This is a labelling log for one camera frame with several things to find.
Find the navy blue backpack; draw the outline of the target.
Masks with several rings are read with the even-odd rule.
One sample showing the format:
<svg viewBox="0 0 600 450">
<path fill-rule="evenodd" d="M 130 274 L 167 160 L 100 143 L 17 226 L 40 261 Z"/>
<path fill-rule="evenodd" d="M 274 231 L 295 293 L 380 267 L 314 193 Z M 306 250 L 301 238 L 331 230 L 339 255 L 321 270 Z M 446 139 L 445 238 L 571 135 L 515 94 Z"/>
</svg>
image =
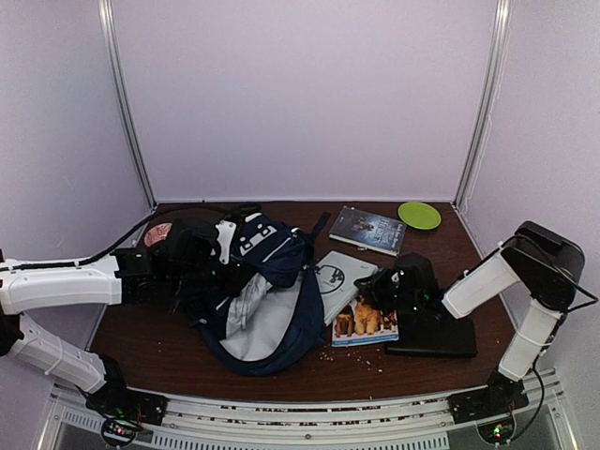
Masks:
<svg viewBox="0 0 600 450">
<path fill-rule="evenodd" d="M 322 343 L 323 300 L 314 244 L 329 220 L 310 232 L 262 212 L 236 221 L 230 259 L 244 264 L 244 287 L 217 305 L 184 304 L 192 327 L 229 370 L 244 376 L 280 372 Z"/>
</svg>

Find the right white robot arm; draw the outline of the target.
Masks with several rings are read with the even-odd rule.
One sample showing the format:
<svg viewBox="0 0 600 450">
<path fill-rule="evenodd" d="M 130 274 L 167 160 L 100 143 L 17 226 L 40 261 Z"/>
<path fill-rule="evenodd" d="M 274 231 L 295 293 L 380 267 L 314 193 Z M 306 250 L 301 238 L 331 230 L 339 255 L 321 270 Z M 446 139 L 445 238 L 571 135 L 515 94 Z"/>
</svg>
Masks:
<svg viewBox="0 0 600 450">
<path fill-rule="evenodd" d="M 418 253 L 354 282 L 356 302 L 395 314 L 399 339 L 392 354 L 474 357 L 476 308 L 514 287 L 526 289 L 529 307 L 483 388 L 449 397 L 458 413 L 507 413 L 528 405 L 523 378 L 534 368 L 584 290 L 582 249 L 532 221 L 523 222 L 474 268 L 449 288 L 439 286 L 429 259 Z"/>
</svg>

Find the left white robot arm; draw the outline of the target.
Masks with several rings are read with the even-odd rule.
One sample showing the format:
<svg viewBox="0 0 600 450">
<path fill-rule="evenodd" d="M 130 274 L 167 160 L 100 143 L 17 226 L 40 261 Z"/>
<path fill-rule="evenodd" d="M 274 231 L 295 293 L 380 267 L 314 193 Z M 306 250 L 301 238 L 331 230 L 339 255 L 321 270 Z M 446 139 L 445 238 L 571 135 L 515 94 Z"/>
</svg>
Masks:
<svg viewBox="0 0 600 450">
<path fill-rule="evenodd" d="M 1 354 L 23 360 L 80 388 L 115 416 L 129 414 L 135 397 L 119 364 L 87 352 L 39 326 L 31 309 L 175 300 L 185 288 L 214 281 L 231 263 L 238 225 L 178 219 L 145 248 L 109 249 L 83 260 L 1 263 Z"/>
</svg>

